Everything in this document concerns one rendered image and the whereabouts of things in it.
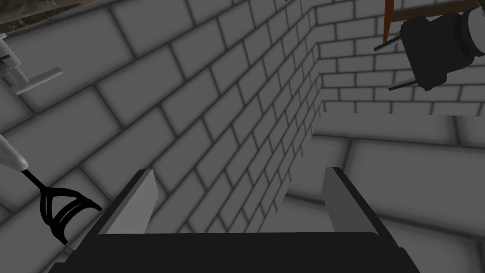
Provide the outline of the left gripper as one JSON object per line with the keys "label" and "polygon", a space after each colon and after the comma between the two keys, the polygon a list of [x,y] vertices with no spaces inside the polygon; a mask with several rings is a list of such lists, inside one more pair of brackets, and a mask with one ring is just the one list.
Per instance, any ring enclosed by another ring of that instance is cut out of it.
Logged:
{"label": "left gripper", "polygon": [[405,21],[396,37],[376,46],[383,50],[402,40],[414,78],[397,82],[389,91],[418,84],[425,91],[442,85],[448,73],[469,66],[475,58],[475,46],[469,32],[470,12],[451,12],[432,21],[417,17]]}

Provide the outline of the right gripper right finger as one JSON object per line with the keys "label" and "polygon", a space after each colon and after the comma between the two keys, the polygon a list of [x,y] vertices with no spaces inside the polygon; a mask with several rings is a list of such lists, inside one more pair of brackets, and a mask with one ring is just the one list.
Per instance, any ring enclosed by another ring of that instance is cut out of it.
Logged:
{"label": "right gripper right finger", "polygon": [[339,167],[325,169],[322,197],[335,232],[377,233],[360,206],[362,196]]}

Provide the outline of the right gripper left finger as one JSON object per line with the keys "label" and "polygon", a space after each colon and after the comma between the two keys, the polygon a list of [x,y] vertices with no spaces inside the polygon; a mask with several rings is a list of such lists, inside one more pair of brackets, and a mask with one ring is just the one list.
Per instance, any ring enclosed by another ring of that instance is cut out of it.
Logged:
{"label": "right gripper left finger", "polygon": [[157,199],[153,170],[139,170],[104,211],[90,234],[145,233]]}

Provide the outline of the grey metal faucet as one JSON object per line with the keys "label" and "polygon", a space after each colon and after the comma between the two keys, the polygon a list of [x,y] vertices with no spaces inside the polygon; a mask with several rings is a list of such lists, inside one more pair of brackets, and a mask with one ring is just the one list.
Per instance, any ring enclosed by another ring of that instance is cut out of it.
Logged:
{"label": "grey metal faucet", "polygon": [[0,33],[0,78],[7,81],[12,93],[20,95],[63,73],[60,67],[55,67],[30,79],[27,78],[19,68],[21,61],[5,43],[6,37],[5,33]]}

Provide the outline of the orange brown wooden frame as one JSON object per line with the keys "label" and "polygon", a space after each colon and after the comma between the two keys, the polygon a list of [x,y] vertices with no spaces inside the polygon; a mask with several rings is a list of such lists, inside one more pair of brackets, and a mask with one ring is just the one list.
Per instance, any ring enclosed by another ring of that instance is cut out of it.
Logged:
{"label": "orange brown wooden frame", "polygon": [[450,12],[465,12],[469,9],[485,9],[485,0],[454,0],[427,6],[393,10],[395,0],[385,0],[383,42],[387,41],[392,22],[406,21],[417,17],[435,17]]}

